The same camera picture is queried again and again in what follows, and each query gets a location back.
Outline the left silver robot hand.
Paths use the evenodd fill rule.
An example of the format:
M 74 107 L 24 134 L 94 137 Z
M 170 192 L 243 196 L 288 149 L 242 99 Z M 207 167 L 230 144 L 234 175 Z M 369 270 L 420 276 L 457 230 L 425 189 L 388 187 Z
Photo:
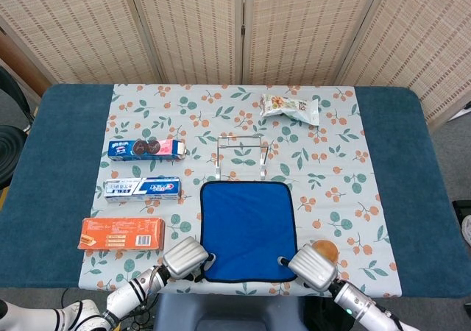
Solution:
M 215 254 L 208 253 L 200 242 L 192 237 L 179 242 L 163 256 L 163 266 L 174 280 L 199 282 L 215 262 Z

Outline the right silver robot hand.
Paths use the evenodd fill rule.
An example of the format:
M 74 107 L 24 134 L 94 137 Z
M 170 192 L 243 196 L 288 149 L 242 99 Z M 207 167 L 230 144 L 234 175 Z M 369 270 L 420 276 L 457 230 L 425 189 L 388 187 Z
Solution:
M 290 260 L 279 256 L 277 263 L 289 268 L 309 288 L 325 292 L 337 278 L 334 264 L 311 245 L 304 245 Z

